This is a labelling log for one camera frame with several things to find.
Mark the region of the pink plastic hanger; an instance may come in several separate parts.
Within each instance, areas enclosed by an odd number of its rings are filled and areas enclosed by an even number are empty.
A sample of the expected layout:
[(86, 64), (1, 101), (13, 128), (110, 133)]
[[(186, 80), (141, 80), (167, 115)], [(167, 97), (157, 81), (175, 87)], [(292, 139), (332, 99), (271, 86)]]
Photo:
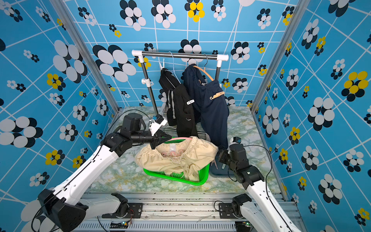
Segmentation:
[(170, 142), (182, 142), (182, 141), (184, 141), (184, 140), (192, 140), (192, 138), (191, 137), (177, 137), (177, 138), (172, 138), (172, 139), (170, 139), (170, 140), (168, 140), (167, 141), (167, 143), (170, 143)]

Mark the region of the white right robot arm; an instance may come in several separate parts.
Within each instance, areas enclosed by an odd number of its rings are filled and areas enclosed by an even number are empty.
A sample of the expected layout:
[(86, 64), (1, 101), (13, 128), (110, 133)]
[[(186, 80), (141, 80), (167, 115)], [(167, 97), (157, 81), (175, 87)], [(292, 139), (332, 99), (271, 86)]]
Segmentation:
[(246, 219), (257, 232), (299, 232), (294, 222), (280, 206), (260, 170), (250, 164), (245, 146), (232, 144), (218, 152), (218, 161), (232, 170), (236, 181), (247, 193), (232, 199), (232, 213)]

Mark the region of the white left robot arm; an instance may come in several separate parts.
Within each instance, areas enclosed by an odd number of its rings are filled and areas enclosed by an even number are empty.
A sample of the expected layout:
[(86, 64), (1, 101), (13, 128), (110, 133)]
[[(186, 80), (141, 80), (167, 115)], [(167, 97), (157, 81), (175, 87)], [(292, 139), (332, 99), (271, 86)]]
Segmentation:
[(40, 211), (63, 232), (71, 232), (84, 220), (105, 214), (133, 218), (134, 211), (119, 193), (93, 200), (81, 198), (97, 177), (130, 148), (149, 144), (155, 149), (171, 140), (172, 137), (160, 129), (166, 124), (167, 120), (161, 115), (150, 118), (148, 125), (141, 114), (125, 115), (122, 125), (105, 136), (81, 167), (52, 190), (44, 189), (38, 195)]

